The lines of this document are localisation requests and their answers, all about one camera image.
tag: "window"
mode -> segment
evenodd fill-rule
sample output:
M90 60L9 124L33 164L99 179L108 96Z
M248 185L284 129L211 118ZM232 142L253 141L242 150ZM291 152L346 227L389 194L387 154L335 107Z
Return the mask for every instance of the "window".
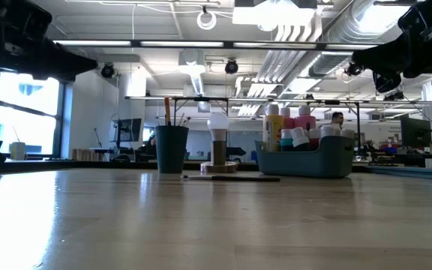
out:
M1 153L9 153L10 144L24 142L28 154L51 155L53 153L56 120L49 116L35 115L0 106Z
M0 101L55 116L58 112L59 82L34 80L28 74L1 73Z
M0 73L1 153L23 142L29 155L59 156L62 87L57 80L28 74Z

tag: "yellow bottle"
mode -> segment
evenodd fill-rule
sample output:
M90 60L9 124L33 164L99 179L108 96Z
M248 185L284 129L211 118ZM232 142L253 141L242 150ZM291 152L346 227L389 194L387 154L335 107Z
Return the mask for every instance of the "yellow bottle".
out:
M266 109L266 116L262 119L262 142L267 152L281 151L281 130L284 127L284 117L278 113L279 106L270 104Z

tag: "security camera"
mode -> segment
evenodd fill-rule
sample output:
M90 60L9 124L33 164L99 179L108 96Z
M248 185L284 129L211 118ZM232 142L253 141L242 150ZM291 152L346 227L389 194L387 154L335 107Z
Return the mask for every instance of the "security camera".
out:
M112 79L118 76L118 71L114 68L113 63L106 63L101 70L101 76L106 79Z
M235 74L238 72L238 64L236 64L235 59L228 60L228 63L226 64L226 68L224 68L224 71L226 71L226 74Z

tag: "plastic bin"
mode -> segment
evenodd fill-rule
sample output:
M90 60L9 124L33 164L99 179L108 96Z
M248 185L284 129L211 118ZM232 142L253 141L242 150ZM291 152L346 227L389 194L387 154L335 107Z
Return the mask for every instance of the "plastic bin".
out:
M316 151L267 152L256 141L259 171L267 175L343 178L353 167L354 139L326 136Z

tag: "desk lamp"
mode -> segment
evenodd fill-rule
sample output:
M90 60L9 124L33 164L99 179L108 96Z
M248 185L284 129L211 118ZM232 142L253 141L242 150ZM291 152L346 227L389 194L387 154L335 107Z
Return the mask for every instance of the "desk lamp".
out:
M230 120L223 113L213 112L208 119L208 128L211 131L211 162L201 164L204 173L232 173L236 171L237 164L226 162L226 134L230 127Z

